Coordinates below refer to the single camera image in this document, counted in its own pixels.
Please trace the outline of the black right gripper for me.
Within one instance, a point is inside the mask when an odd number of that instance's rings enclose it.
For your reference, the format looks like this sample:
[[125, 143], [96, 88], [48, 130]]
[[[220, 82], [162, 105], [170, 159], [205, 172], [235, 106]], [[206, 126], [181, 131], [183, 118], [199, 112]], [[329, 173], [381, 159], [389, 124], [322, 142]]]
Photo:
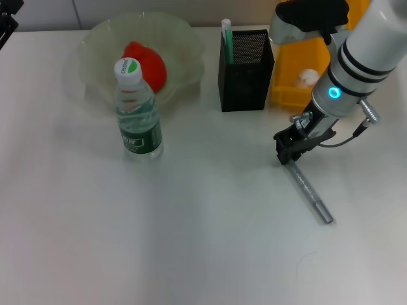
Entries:
[[324, 144], [336, 135], [332, 127], [337, 121], [337, 117], [327, 115], [315, 104], [308, 104], [301, 114], [292, 115], [294, 128], [286, 128], [273, 136], [280, 164], [298, 161], [302, 154], [316, 146], [337, 148], [338, 144]]

